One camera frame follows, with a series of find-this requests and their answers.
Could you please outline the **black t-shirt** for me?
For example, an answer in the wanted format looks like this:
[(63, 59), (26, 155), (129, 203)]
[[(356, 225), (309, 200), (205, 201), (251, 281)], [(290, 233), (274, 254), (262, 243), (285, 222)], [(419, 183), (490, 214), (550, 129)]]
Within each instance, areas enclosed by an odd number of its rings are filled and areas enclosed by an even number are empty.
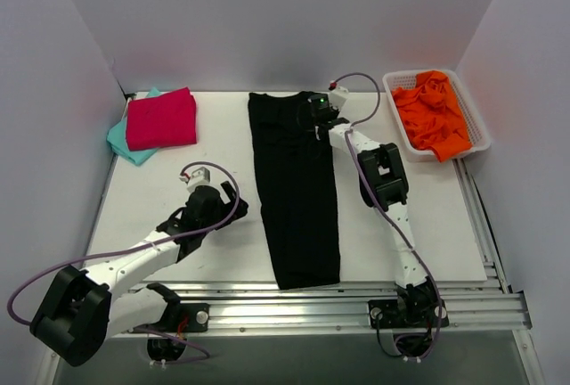
[(282, 290), (340, 281), (333, 154), (329, 143), (316, 138), (309, 97), (248, 96), (260, 213)]

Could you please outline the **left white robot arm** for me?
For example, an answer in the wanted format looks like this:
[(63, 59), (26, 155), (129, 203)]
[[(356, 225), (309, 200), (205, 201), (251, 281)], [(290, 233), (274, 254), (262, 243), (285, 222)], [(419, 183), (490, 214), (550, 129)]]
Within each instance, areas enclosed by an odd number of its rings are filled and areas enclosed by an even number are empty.
[(174, 362), (187, 344), (183, 333), (205, 329), (196, 316), (207, 309), (184, 307), (175, 291), (145, 279), (181, 262), (209, 233), (247, 213), (248, 204), (229, 182), (198, 185), (142, 242), (109, 261), (60, 269), (31, 321), (31, 334), (69, 365), (80, 366), (115, 335), (156, 332), (148, 344), (152, 359)]

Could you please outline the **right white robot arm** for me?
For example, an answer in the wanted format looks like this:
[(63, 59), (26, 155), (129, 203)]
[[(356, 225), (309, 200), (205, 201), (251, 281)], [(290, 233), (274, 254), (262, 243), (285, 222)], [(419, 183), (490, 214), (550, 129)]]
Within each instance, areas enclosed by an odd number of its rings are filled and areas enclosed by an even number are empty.
[(340, 111), (346, 100), (347, 95), (340, 91), (309, 95), (304, 102), (312, 126), (308, 131), (317, 141), (327, 142), (351, 157), (362, 200), (390, 226), (398, 319), (414, 325), (427, 313), (442, 315), (440, 292), (415, 247), (407, 208), (409, 183), (398, 147), (370, 139), (357, 131), (354, 123), (342, 118)]

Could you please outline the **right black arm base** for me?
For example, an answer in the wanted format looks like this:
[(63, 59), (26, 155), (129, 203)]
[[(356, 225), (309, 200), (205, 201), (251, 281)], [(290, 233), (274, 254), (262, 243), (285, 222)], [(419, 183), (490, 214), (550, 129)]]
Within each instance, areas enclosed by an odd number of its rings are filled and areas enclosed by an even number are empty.
[(433, 350), (441, 330), (450, 325), (445, 304), (437, 300), (373, 299), (368, 312), (382, 352), (403, 361), (420, 363)]

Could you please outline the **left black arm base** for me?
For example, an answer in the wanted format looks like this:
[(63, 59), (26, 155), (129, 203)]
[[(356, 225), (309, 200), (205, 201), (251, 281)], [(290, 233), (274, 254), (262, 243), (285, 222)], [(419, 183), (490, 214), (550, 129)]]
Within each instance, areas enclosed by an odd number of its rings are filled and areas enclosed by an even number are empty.
[(209, 359), (209, 352), (190, 344), (187, 337), (189, 333), (206, 332), (208, 321), (209, 304), (177, 303), (173, 307), (168, 307), (156, 323), (146, 325), (154, 336), (153, 339), (147, 340), (147, 355), (153, 361), (166, 364)]

